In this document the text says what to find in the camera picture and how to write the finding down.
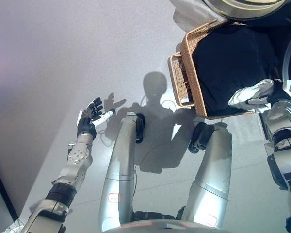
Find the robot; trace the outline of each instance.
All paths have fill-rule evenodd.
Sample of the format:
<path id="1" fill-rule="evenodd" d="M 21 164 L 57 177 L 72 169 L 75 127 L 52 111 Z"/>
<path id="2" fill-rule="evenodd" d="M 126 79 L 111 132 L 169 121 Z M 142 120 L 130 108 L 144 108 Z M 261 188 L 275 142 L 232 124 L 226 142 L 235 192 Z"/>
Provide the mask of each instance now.
<path id="1" fill-rule="evenodd" d="M 271 110 L 265 116 L 270 151 L 267 158 L 271 174 L 280 189 L 289 193 L 290 216 L 286 229 L 291 233 L 291 98 L 280 91 L 268 98 Z M 91 148 L 95 126 L 106 121 L 114 109 L 102 114 L 100 98 L 81 111 L 77 123 L 77 141 L 68 145 L 67 163 L 46 198 L 30 216 L 22 233 L 64 233 L 63 222 L 69 207 L 92 163 Z M 133 233 L 172 232 L 211 233 L 220 230 L 227 207 L 232 161 L 232 135 L 224 123 L 199 123 L 189 150 L 205 154 L 192 183 L 186 206 L 177 216 L 134 211 L 134 146 L 142 143 L 145 118 L 128 112 L 122 120 L 110 159 L 99 210 L 101 232 Z"/>

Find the white floor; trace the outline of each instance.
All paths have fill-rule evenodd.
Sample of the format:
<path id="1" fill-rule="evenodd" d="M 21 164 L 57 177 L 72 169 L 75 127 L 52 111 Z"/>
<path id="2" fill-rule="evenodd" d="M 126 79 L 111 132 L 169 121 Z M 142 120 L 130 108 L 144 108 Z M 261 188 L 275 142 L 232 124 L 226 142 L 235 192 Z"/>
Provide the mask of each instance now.
<path id="1" fill-rule="evenodd" d="M 136 160 L 143 162 L 137 167 L 134 209 L 175 216 L 186 204 L 203 153 L 193 155 L 186 150 L 194 129 L 193 121 L 201 119 L 195 119 L 189 110 L 178 110 L 169 78 L 167 58 L 176 52 L 177 44 L 185 35 L 173 20 L 174 6 L 168 0 L 42 2 L 19 1 L 12 6 L 6 3 L 7 10 L 0 8 L 0 24 L 4 22 L 2 34 L 7 40 L 11 38 L 14 47 L 17 45 L 14 41 L 18 41 L 28 49 L 27 61 L 19 72 L 27 69 L 28 77 L 32 78 L 26 79 L 24 84 L 13 85 L 17 90 L 17 85 L 24 86 L 20 97 L 13 99 L 13 106 L 20 111 L 20 116 L 24 115 L 24 120 L 18 124 L 4 122 L 4 125 L 11 124 L 9 141 L 17 142 L 19 128 L 27 126 L 27 115 L 23 111 L 32 114 L 28 128 L 36 127 L 34 133 L 24 133 L 15 147 L 2 145 L 0 152 L 10 155 L 19 151 L 15 148 L 24 141 L 27 156 L 38 153 L 37 158 L 42 161 L 44 155 L 39 153 L 47 152 L 21 219 L 26 221 L 30 207 L 46 196 L 50 181 L 65 164 L 67 144 L 76 135 L 78 111 L 97 96 L 105 100 L 106 108 L 113 106 L 112 93 L 118 115 L 108 125 L 97 128 L 99 135 L 92 150 L 94 161 L 71 206 L 65 222 L 67 233 L 98 232 L 97 213 L 104 177 L 119 120 L 128 109 L 143 112 L 146 119 L 145 140 L 136 147 Z M 13 14 L 20 20 L 9 18 Z M 14 28 L 15 32 L 4 28 Z M 18 31 L 26 36 L 11 36 L 19 35 Z M 17 59 L 13 62 L 19 67 Z M 31 83 L 35 77 L 39 77 L 38 81 Z M 236 116 L 223 122 L 233 134 L 233 170 L 224 229 L 243 233 L 285 232 L 286 193 L 272 180 L 259 116 Z M 4 141 L 6 135 L 1 137 L 0 141 Z M 16 201 L 17 182 L 27 179 L 30 173 L 9 172 L 8 175 L 15 178 L 14 182 L 11 178 L 8 190 Z"/>

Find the black fabric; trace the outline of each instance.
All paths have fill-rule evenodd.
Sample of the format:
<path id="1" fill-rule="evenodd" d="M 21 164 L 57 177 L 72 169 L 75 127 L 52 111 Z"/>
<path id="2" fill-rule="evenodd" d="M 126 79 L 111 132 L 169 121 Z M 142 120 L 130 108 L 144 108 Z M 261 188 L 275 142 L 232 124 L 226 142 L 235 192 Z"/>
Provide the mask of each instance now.
<path id="1" fill-rule="evenodd" d="M 209 116 L 241 112 L 228 106 L 235 91 L 268 78 L 277 58 L 267 34 L 244 25 L 211 32 L 193 52 L 193 61 Z"/>

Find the gray floor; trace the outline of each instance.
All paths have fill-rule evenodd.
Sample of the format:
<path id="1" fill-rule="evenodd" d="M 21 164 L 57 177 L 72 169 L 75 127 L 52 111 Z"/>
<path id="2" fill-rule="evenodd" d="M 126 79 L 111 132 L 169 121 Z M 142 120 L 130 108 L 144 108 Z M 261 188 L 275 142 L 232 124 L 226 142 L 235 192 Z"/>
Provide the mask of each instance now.
<path id="1" fill-rule="evenodd" d="M 134 209 L 176 215 L 185 205 L 203 156 L 186 148 L 194 122 L 201 119 L 175 105 L 167 58 L 185 35 L 181 28 L 189 27 L 174 16 L 171 2 L 0 2 L 0 174 L 18 212 L 26 202 L 23 221 L 65 164 L 78 111 L 96 96 L 106 108 L 115 105 L 118 115 L 97 129 L 94 161 L 71 206 L 67 232 L 98 232 L 104 177 L 128 109 L 143 112 L 147 127 L 145 141 L 136 147 Z M 269 172 L 258 115 L 223 122 L 233 134 L 224 228 L 284 232 L 286 193 Z"/>
<path id="2" fill-rule="evenodd" d="M 228 124 L 228 128 L 233 135 L 233 162 L 232 179 L 230 185 L 229 203 L 224 222 L 224 229 L 231 232 L 259 232 L 259 233 L 279 233 L 285 232 L 285 218 L 287 212 L 286 193 L 280 191 L 272 180 L 271 174 L 266 162 L 266 152 L 264 149 L 264 138 L 262 128 L 259 122 L 259 116 L 256 114 L 235 116 L 225 118 L 223 122 Z M 181 127 L 175 127 L 174 131 L 181 132 Z M 164 139 L 164 131 L 146 132 L 145 143 L 154 143 L 149 137 L 161 136 Z M 179 144 L 187 145 L 186 133 L 177 138 L 177 133 L 173 140 Z M 77 194 L 72 204 L 72 213 L 66 220 L 67 232 L 73 233 L 82 230 L 84 233 L 98 232 L 97 215 L 100 204 L 100 195 L 103 186 L 103 179 L 111 155 L 112 146 L 107 144 L 107 139 L 97 138 L 93 146 L 93 165 L 87 172 L 86 180 L 82 189 Z M 155 148 L 170 145 L 167 142 L 154 143 L 143 148 L 147 151 L 147 156 L 153 155 Z M 49 180 L 57 175 L 58 167 L 64 163 L 61 156 L 56 154 L 64 153 L 63 148 L 56 146 L 54 142 L 54 152 L 48 156 L 35 185 L 32 188 L 30 197 L 26 202 L 22 218 L 29 216 L 29 207 L 36 200 L 43 198 L 45 190 L 50 188 Z M 176 163 L 169 162 L 170 157 L 174 158 L 172 151 L 155 154 L 148 167 L 142 165 L 137 167 L 137 189 L 134 197 L 134 209 L 141 211 L 155 211 L 165 214 L 176 215 L 177 211 L 186 204 L 188 191 L 196 175 L 197 169 L 201 163 L 203 152 L 190 154 L 185 151 L 184 154 L 178 154 Z M 161 166 L 161 158 L 166 160 L 166 166 Z"/>

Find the sticker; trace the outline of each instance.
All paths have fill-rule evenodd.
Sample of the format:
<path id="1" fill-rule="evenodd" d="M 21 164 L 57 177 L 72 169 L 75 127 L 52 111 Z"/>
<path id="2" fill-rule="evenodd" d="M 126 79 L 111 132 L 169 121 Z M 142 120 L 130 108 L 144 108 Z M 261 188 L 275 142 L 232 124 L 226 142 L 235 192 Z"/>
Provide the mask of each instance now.
<path id="1" fill-rule="evenodd" d="M 119 193 L 109 193 L 108 201 L 112 203 L 119 203 L 122 197 Z"/>
<path id="2" fill-rule="evenodd" d="M 149 227 L 153 225 L 154 224 L 151 221 L 137 221 L 137 222 L 131 222 L 128 224 L 121 225 L 121 228 L 128 229 L 128 228 L 136 228 L 136 227 Z"/>
<path id="3" fill-rule="evenodd" d="M 217 225 L 218 219 L 215 216 L 208 214 L 206 217 L 206 222 L 209 226 L 215 227 L 215 225 Z"/>

